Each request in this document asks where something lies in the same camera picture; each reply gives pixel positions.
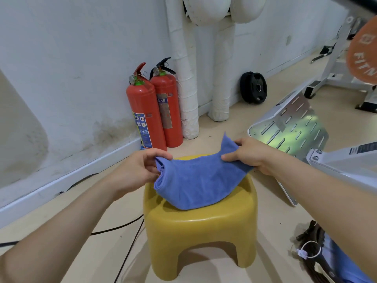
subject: metal plate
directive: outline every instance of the metal plate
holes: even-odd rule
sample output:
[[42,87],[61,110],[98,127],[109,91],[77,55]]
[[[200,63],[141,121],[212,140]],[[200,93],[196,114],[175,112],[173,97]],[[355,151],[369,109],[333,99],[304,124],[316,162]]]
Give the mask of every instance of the metal plate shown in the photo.
[[[323,149],[329,135],[300,89],[288,96],[252,125],[248,134],[307,162],[310,149]],[[297,205],[296,200],[280,186],[291,203]]]

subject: fire extinguisher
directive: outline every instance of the fire extinguisher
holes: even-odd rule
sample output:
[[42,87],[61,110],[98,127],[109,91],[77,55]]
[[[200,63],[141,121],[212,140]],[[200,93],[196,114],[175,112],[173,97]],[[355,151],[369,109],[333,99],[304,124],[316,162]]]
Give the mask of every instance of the fire extinguisher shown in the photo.
[[155,88],[140,72],[144,65],[145,62],[141,63],[129,78],[130,85],[126,90],[128,101],[143,146],[167,151]]
[[152,69],[149,80],[156,89],[166,145],[174,148],[183,143],[183,135],[177,81],[172,75],[175,71],[164,66],[168,59],[163,59]]

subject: hand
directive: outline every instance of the hand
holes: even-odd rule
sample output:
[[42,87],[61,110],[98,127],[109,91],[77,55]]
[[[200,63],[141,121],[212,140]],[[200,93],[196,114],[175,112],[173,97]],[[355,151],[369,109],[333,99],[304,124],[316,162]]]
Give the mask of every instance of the hand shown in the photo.
[[154,182],[160,176],[155,158],[164,157],[171,160],[173,156],[166,151],[151,148],[133,152],[114,171],[102,179],[106,189],[112,189],[114,201],[125,194],[139,189],[149,182]]
[[265,165],[265,160],[278,150],[268,146],[257,139],[246,137],[234,141],[240,146],[237,151],[221,156],[226,162],[241,161],[246,165],[256,167],[262,173],[271,175]]

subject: blue fabric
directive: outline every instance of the blue fabric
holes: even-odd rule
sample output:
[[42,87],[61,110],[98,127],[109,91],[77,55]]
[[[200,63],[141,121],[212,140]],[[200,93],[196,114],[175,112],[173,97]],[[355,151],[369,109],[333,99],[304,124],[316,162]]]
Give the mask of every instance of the blue fabric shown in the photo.
[[373,283],[359,267],[344,253],[337,244],[334,244],[336,273],[346,283]]
[[221,160],[221,155],[237,149],[237,144],[224,134],[221,150],[214,155],[187,161],[157,157],[157,169],[161,175],[154,188],[181,210],[217,203],[229,195],[252,169],[241,161]]

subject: person's left hand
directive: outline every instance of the person's left hand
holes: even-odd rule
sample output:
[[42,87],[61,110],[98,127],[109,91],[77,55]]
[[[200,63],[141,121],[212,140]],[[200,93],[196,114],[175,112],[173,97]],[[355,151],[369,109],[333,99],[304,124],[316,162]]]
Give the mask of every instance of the person's left hand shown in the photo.
[[125,194],[139,189],[159,177],[155,158],[164,157],[171,160],[173,156],[163,150],[150,148],[133,152],[114,171],[101,180],[106,189],[114,192],[114,201]]

